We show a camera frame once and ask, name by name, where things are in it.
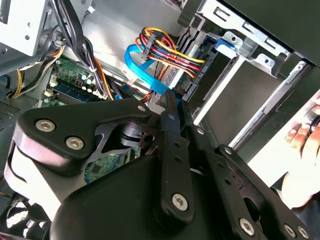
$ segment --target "finger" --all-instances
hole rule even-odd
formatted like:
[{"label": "finger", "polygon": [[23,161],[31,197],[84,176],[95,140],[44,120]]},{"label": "finger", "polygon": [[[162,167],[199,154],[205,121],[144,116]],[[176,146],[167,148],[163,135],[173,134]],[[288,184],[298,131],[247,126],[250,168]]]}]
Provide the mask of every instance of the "finger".
[{"label": "finger", "polygon": [[311,166],[316,165],[318,150],[320,147],[320,126],[316,126],[313,133],[305,142],[301,160],[309,163]]},{"label": "finger", "polygon": [[316,100],[314,100],[314,102],[315,102],[317,105],[320,105],[320,97],[317,98]]},{"label": "finger", "polygon": [[291,144],[291,141],[292,139],[294,139],[294,137],[297,135],[297,132],[298,130],[293,128],[289,133],[288,135],[285,137],[285,141],[288,143],[288,144]]},{"label": "finger", "polygon": [[313,112],[314,112],[315,114],[320,115],[320,105],[315,106],[314,109],[313,109]]},{"label": "finger", "polygon": [[302,124],[302,126],[300,127],[299,131],[296,133],[296,135],[294,136],[294,138],[291,141],[291,147],[301,151],[302,147],[304,146],[308,133],[309,133],[309,129],[310,129],[310,124],[308,123],[304,123]]}]

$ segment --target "green circuit board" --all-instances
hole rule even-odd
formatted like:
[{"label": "green circuit board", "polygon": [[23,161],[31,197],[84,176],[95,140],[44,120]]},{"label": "green circuit board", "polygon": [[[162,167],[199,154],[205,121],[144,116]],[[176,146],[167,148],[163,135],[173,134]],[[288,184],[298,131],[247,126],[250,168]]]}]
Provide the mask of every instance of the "green circuit board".
[{"label": "green circuit board", "polygon": [[[58,83],[62,83],[62,85],[58,85],[55,88],[50,88],[48,85],[47,90],[59,91],[59,94],[63,93],[64,98],[59,98],[59,95],[56,93],[52,96],[43,96],[39,107],[45,108],[72,104],[71,102],[69,103],[65,101],[67,98],[78,101],[78,103],[94,102],[95,99],[100,101],[97,96],[94,96],[81,88],[85,84],[87,86],[92,86],[94,84],[93,77],[90,73],[77,66],[72,61],[60,58],[58,64],[52,70],[52,76],[56,78]],[[122,153],[109,154],[90,162],[84,171],[85,181],[87,183],[91,183],[113,170],[116,170],[125,163],[128,163],[140,156],[140,151],[140,148],[132,147],[128,148],[124,152],[122,151]]]}]

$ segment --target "motherboard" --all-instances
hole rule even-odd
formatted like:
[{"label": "motherboard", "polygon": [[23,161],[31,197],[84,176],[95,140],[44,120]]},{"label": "motherboard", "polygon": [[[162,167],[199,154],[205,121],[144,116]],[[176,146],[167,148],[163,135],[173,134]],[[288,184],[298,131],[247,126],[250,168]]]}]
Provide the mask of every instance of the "motherboard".
[{"label": "motherboard", "polygon": [[[104,101],[92,74],[76,63],[60,58],[52,68],[51,76],[39,108]],[[91,183],[140,156],[141,149],[128,147],[122,153],[109,154],[90,162],[84,171],[84,180]]]}]

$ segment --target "silver screw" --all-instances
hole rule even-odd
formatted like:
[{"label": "silver screw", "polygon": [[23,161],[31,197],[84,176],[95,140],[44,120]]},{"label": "silver screw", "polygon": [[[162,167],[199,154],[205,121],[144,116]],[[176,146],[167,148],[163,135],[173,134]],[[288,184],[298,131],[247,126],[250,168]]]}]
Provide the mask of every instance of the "silver screw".
[{"label": "silver screw", "polygon": [[176,120],[175,116],[168,114],[168,117],[171,118],[172,120]]},{"label": "silver screw", "polygon": [[142,112],[145,112],[145,111],[147,111],[143,106],[138,106],[138,109],[140,110],[140,111],[142,111]]},{"label": "silver screw", "polygon": [[197,130],[197,132],[200,133],[201,135],[205,134],[205,131],[204,131],[202,128],[200,128],[200,127],[198,127],[196,130]]},{"label": "silver screw", "polygon": [[296,237],[295,231],[294,231],[288,224],[285,224],[285,225],[284,225],[284,228],[285,228],[285,230],[288,232],[288,234],[289,234],[291,237],[293,237],[293,238]]},{"label": "silver screw", "polygon": [[240,218],[239,220],[242,230],[249,236],[255,235],[255,229],[252,224],[245,218]]},{"label": "silver screw", "polygon": [[40,131],[46,132],[46,133],[52,132],[56,128],[55,124],[52,121],[46,120],[46,119],[37,121],[35,123],[35,127]]},{"label": "silver screw", "polygon": [[84,147],[84,145],[85,145],[84,142],[83,142],[80,138],[78,138],[78,137],[76,137],[76,136],[69,137],[69,138],[66,140],[65,144],[66,144],[69,148],[71,148],[71,149],[73,149],[73,150],[80,150],[80,149],[82,149],[82,148]]},{"label": "silver screw", "polygon": [[231,152],[231,150],[230,150],[229,148],[225,147],[224,150],[225,150],[225,152],[226,152],[227,154],[232,154],[232,152]]},{"label": "silver screw", "polygon": [[306,238],[306,239],[309,238],[308,233],[307,233],[306,230],[304,230],[302,227],[298,226],[298,230],[299,230],[299,232],[301,233],[301,235],[302,235],[304,238]]},{"label": "silver screw", "polygon": [[180,211],[186,211],[188,209],[188,201],[187,199],[179,193],[175,193],[172,196],[173,205],[179,209]]}]

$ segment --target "black wire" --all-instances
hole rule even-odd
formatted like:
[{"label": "black wire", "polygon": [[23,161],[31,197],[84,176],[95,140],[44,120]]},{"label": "black wire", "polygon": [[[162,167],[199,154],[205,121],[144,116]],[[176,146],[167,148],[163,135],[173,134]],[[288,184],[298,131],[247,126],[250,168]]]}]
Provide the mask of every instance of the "black wire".
[{"label": "black wire", "polygon": [[158,66],[159,66],[159,61],[156,63],[156,66],[155,66],[155,70],[154,70],[154,78],[156,78],[156,76],[157,76],[157,69],[158,69]]},{"label": "black wire", "polygon": [[69,35],[69,32],[66,27],[66,23],[64,21],[64,18],[62,16],[62,13],[59,8],[59,0],[51,0],[51,2],[52,2],[52,6],[54,9],[54,13],[55,13],[55,18],[58,22],[60,30],[61,30],[63,36],[65,37],[69,47],[72,49],[74,55],[79,59],[79,61],[84,65],[84,67],[90,71],[90,66],[85,61],[84,56],[82,55],[81,52],[77,51],[75,46],[73,45],[73,40],[72,40],[71,36]]},{"label": "black wire", "polygon": [[118,94],[122,99],[126,99],[127,97],[124,97],[124,95],[122,94],[122,92],[120,91],[120,88],[117,86],[117,84],[114,81],[110,81],[110,88],[116,93]]},{"label": "black wire", "polygon": [[58,25],[62,34],[66,38],[69,47],[71,47],[75,56],[85,66],[85,68],[92,72],[99,93],[101,95],[108,95],[108,91],[103,84],[101,76],[103,73],[100,73],[97,70],[97,66],[95,64],[93,46],[91,42],[84,37],[81,23],[72,4],[70,3],[70,0],[51,1]]},{"label": "black wire", "polygon": [[23,88],[21,89],[21,93],[24,93],[25,91],[29,90],[30,88],[32,88],[34,85],[37,84],[37,82],[39,81],[39,79],[40,79],[41,76],[42,76],[42,73],[43,73],[44,70],[45,70],[45,67],[46,67],[46,66],[48,65],[48,63],[50,63],[52,60],[53,60],[53,58],[50,57],[49,59],[45,60],[45,61],[42,63],[42,65],[41,65],[41,67],[40,67],[40,69],[39,69],[39,72],[38,72],[38,74],[36,75],[36,77],[34,78],[34,80],[33,80],[32,82],[30,82],[27,86],[23,87]]},{"label": "black wire", "polygon": [[59,25],[54,26],[46,37],[38,62],[42,62],[43,60],[45,60],[46,56],[48,55],[51,43],[54,40],[55,33],[58,27]]},{"label": "black wire", "polygon": [[22,76],[22,83],[24,83],[25,81],[25,76],[26,76],[26,71],[23,70],[23,71],[20,71],[21,72],[21,76]]},{"label": "black wire", "polygon": [[[97,66],[96,66],[95,60],[94,60],[94,49],[93,49],[92,43],[87,38],[85,38],[85,42],[87,44],[87,46],[85,48],[86,58],[89,61],[91,68],[97,69]],[[107,93],[107,90],[104,87],[102,76],[100,75],[98,70],[93,72],[93,76],[95,78],[96,87],[98,89],[98,92],[103,96],[105,93]]]},{"label": "black wire", "polygon": [[[141,44],[145,47],[146,45],[144,44],[144,42],[142,41],[142,36],[141,34],[144,36],[144,38],[148,41],[149,40],[149,37],[147,36],[146,32],[144,31],[145,28],[142,29],[142,32],[140,33],[139,35],[139,40],[141,42]],[[193,61],[193,60],[190,60],[190,59],[187,59],[186,57],[184,56],[181,56],[181,55],[178,55],[178,54],[175,54],[173,52],[170,52],[168,51],[167,49],[165,49],[163,46],[161,46],[159,43],[157,42],[154,42],[154,46],[157,48],[157,49],[160,49],[163,53],[167,54],[167,55],[173,55],[179,59],[182,59],[182,60],[185,60],[187,62],[190,62],[191,64],[193,65],[196,65],[196,66],[201,66],[202,64],[199,63],[199,62],[196,62],[196,61]]]},{"label": "black wire", "polygon": [[183,68],[183,69],[187,69],[189,72],[193,73],[194,75],[197,74],[197,72],[196,72],[193,68],[190,68],[189,66],[182,65],[181,63],[172,61],[172,60],[170,60],[170,59],[167,59],[167,58],[164,57],[164,56],[154,54],[153,52],[150,53],[149,55],[152,56],[152,57],[154,57],[154,58],[156,58],[156,59],[158,58],[158,59],[161,59],[161,60],[164,60],[164,61],[173,63],[173,64],[175,64],[175,65],[178,65],[179,67],[181,67],[181,68]]},{"label": "black wire", "polygon": [[58,3],[69,28],[73,49],[81,53],[85,44],[85,37],[77,13],[70,0],[58,0]]}]

